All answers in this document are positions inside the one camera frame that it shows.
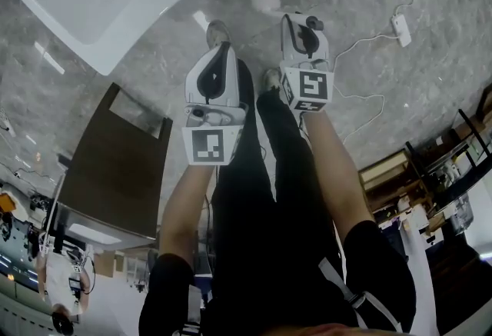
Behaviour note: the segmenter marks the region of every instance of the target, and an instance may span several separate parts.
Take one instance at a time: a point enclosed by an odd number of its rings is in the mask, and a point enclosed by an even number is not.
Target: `leg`
[[[265,242],[271,241],[266,234],[273,235],[271,220],[276,204],[258,140],[253,81],[246,64],[238,64],[241,101],[249,109],[236,155],[230,165],[221,167],[212,196],[217,258],[214,295],[224,293],[223,280],[240,277],[248,253],[261,263]]]
[[[277,159],[275,187],[277,202],[286,216],[284,223],[295,235],[292,244],[310,261],[319,263],[328,257],[341,272],[333,223],[324,205],[311,149],[279,92],[279,88],[266,91],[257,105]]]

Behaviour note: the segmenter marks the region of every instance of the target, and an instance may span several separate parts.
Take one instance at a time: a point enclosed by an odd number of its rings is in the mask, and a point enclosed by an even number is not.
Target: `box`
[[[317,69],[282,68],[281,84],[289,108],[296,111],[322,111],[333,97],[333,72]]]
[[[112,278],[115,269],[115,252],[104,251],[102,254],[94,254],[95,273],[107,278]]]
[[[8,194],[1,194],[0,195],[0,209],[4,213],[7,213],[9,211],[14,211],[15,210],[15,203],[8,196]]]

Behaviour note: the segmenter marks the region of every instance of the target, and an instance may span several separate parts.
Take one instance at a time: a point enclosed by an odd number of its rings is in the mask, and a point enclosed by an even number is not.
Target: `sneaker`
[[[222,42],[231,42],[228,28],[222,20],[212,20],[207,27],[207,45],[213,49]]]
[[[281,80],[281,73],[278,68],[267,69],[261,77],[260,93],[263,94],[273,89],[280,91],[281,89],[280,80]]]

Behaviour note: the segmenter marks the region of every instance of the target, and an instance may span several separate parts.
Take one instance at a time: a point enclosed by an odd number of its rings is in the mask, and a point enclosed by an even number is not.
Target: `ceiling light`
[[[490,253],[480,254],[480,259],[491,259],[492,251]]]

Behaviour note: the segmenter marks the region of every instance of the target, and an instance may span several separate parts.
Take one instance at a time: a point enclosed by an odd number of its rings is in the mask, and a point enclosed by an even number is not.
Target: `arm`
[[[213,166],[190,165],[165,207],[159,254],[175,254],[192,266],[193,241]]]
[[[80,274],[80,282],[82,284],[82,292],[80,295],[80,300],[78,301],[78,305],[82,314],[87,311],[87,307],[89,306],[89,292],[91,290],[91,280],[89,279],[86,271],[83,271]]]
[[[359,174],[326,113],[306,113],[304,121],[314,154],[317,178],[342,244],[361,221],[373,221]]]
[[[48,257],[42,257],[41,252],[36,257],[36,271],[38,272],[38,291],[41,299],[45,300],[45,284],[46,284],[46,260]]]

